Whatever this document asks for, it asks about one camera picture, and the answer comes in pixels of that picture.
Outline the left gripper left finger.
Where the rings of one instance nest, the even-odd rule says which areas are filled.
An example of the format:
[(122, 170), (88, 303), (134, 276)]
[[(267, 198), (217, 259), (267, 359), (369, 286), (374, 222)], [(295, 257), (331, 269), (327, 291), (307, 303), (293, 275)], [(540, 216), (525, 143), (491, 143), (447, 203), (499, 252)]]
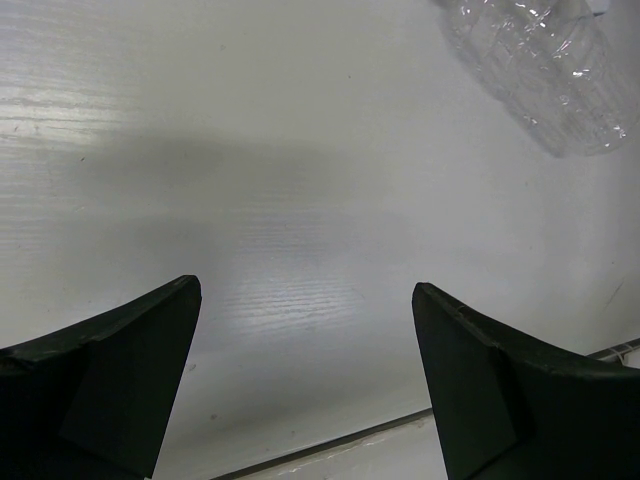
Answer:
[(151, 478), (200, 308), (184, 275), (2, 349), (2, 478)]

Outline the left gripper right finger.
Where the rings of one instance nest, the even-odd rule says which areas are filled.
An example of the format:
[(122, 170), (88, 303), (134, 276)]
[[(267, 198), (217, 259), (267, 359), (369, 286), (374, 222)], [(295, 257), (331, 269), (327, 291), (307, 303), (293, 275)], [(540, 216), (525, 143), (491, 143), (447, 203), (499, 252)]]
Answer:
[(416, 336), (451, 479), (635, 479), (639, 373), (487, 317), (429, 283)]

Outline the clear bottle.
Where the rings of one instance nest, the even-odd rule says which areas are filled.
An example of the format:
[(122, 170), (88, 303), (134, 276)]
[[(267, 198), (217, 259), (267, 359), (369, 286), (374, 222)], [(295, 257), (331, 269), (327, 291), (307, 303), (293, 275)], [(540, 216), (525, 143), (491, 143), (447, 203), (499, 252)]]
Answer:
[(639, 93), (586, 1), (440, 1), (466, 71), (546, 152), (594, 156), (639, 121)]

